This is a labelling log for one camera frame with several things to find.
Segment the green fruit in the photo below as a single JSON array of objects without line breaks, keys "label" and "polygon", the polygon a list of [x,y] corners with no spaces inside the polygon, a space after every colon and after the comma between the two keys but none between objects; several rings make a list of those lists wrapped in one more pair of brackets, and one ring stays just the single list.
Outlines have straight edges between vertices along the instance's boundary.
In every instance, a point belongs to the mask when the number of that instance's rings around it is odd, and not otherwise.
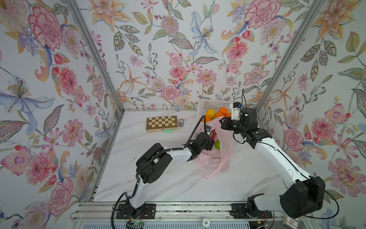
[{"label": "green fruit", "polygon": [[220,142],[220,140],[217,140],[217,141],[215,142],[215,148],[216,148],[217,150],[221,150],[221,142]]}]

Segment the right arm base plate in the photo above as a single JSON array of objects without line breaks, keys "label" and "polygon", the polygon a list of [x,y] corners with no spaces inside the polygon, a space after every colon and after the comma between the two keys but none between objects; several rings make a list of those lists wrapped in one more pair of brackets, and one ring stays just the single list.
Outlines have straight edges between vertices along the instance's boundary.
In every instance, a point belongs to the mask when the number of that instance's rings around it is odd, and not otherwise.
[{"label": "right arm base plate", "polygon": [[234,219],[272,219],[273,214],[270,211],[260,211],[251,204],[247,206],[246,203],[232,203],[230,215]]}]

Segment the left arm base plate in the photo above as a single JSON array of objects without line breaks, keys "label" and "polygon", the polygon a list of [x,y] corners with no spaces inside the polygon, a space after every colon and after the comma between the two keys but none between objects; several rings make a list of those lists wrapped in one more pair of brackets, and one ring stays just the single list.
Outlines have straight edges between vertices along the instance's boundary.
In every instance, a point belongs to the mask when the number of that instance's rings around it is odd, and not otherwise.
[{"label": "left arm base plate", "polygon": [[135,209],[130,203],[119,204],[117,207],[116,219],[155,219],[156,204],[144,204]]}]

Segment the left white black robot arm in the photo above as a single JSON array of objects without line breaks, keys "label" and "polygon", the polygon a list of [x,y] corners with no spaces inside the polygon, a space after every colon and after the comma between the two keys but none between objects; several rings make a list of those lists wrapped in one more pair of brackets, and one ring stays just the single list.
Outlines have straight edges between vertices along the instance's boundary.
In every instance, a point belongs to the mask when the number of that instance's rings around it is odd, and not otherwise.
[{"label": "left white black robot arm", "polygon": [[168,166],[175,162],[188,162],[196,159],[204,150],[212,150],[215,141],[210,135],[199,133],[195,140],[177,148],[164,148],[156,143],[136,162],[136,185],[129,203],[134,209],[140,208],[147,201],[148,186],[157,181]]}]

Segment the pink plastic bag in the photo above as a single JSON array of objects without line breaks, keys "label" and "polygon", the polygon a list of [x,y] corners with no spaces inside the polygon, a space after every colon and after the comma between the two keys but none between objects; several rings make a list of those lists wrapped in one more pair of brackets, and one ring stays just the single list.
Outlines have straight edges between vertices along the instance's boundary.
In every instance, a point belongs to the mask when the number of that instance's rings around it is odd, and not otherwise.
[{"label": "pink plastic bag", "polygon": [[203,150],[198,156],[197,161],[200,165],[201,175],[205,179],[210,179],[218,172],[226,172],[229,169],[229,162],[233,155],[233,137],[232,132],[221,128],[219,117],[207,123],[211,130],[211,139],[215,142],[220,140],[221,150],[215,148],[211,151]]}]

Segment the yellow lemon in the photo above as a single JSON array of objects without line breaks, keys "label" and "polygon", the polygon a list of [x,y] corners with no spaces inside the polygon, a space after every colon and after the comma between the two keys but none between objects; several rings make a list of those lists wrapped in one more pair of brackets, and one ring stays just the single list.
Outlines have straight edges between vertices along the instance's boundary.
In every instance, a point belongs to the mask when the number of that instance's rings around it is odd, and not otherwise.
[{"label": "yellow lemon", "polygon": [[210,117],[210,119],[213,119],[216,115],[216,111],[213,110],[213,109],[209,109],[206,114],[205,114],[207,117]]}]

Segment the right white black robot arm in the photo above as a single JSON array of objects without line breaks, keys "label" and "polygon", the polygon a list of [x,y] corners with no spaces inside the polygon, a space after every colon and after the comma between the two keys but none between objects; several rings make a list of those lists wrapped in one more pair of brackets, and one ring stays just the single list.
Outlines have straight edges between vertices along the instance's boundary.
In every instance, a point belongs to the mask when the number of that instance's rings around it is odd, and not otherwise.
[{"label": "right white black robot arm", "polygon": [[238,102],[230,105],[231,116],[220,120],[221,128],[241,135],[244,142],[260,153],[281,177],[286,191],[283,194],[257,194],[248,197],[246,212],[255,217],[262,211],[284,212],[299,218],[322,209],[325,182],[313,177],[290,158],[272,135],[258,127],[257,112]]}]

